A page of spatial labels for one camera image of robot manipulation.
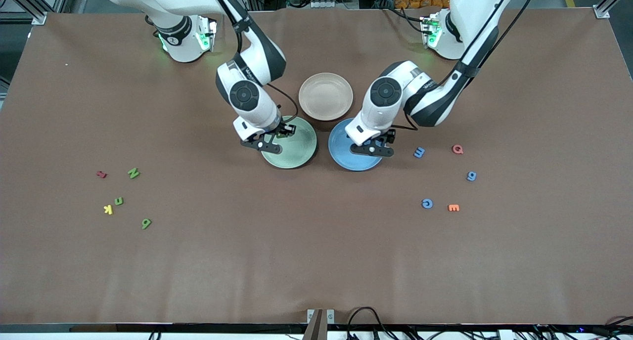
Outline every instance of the blue plate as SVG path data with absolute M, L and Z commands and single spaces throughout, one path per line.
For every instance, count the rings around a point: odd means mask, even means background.
M 327 148 L 330 150 L 330 155 L 341 165 L 344 169 L 350 171 L 366 171 L 382 160 L 382 157 L 357 155 L 351 153 L 350 146 L 354 143 L 345 132 L 345 127 L 352 121 L 352 119 L 345 119 L 337 124 L 327 142 Z

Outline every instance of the tabletop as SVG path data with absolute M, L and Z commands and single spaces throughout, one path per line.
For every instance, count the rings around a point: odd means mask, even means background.
M 319 72 L 348 80 L 341 119 L 394 61 L 438 81 L 454 65 L 389 12 L 253 18 L 285 53 L 282 90 L 296 98 Z M 303 113 L 319 145 L 302 168 L 240 146 L 215 88 L 231 31 L 188 64 L 151 32 L 142 14 L 34 27 L 0 112 L 0 322 L 288 323 L 308 308 L 343 321 L 362 305 L 389 323 L 633 313 L 633 84 L 591 9 L 525 11 L 444 123 L 398 131 L 395 156 L 360 173 L 328 154 L 337 122 Z

